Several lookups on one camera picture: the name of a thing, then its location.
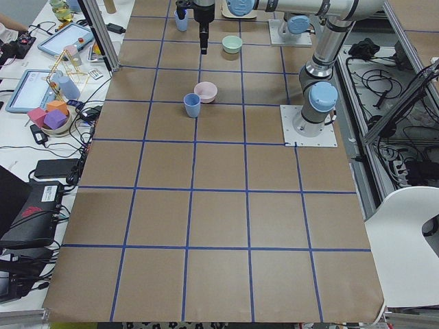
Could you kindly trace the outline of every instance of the blue circular cap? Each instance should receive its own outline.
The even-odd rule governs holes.
[[[227,0],[227,7],[232,14],[241,17],[253,10],[254,0]]]
[[[338,99],[338,92],[329,82],[318,82],[311,87],[309,102],[316,111],[325,113],[332,110]]]
[[[309,28],[309,18],[305,15],[291,17],[288,22],[288,31],[292,34],[301,34]]]

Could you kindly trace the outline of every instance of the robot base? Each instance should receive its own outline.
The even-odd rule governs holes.
[[[302,106],[281,105],[283,140],[285,146],[299,147],[337,147],[337,139],[332,125],[326,125],[316,137],[306,137],[299,134],[293,127],[293,118],[302,110]],[[325,122],[331,120],[328,115]]]
[[[302,47],[311,48],[311,36],[308,32],[298,34],[297,36],[291,35],[289,38],[283,39],[279,36],[278,30],[281,26],[282,21],[280,19],[270,19],[268,25],[270,27],[270,38],[272,41],[272,46],[292,46],[292,47]]]

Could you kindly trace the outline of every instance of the white plastic chair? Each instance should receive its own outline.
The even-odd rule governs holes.
[[[413,186],[389,194],[366,222],[388,307],[439,304],[439,257],[422,233],[439,214],[439,188]]]

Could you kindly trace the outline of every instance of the white label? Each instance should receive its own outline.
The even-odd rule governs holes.
[[[56,185],[46,186],[44,188],[41,202],[51,202],[55,200],[55,196],[56,196]]]

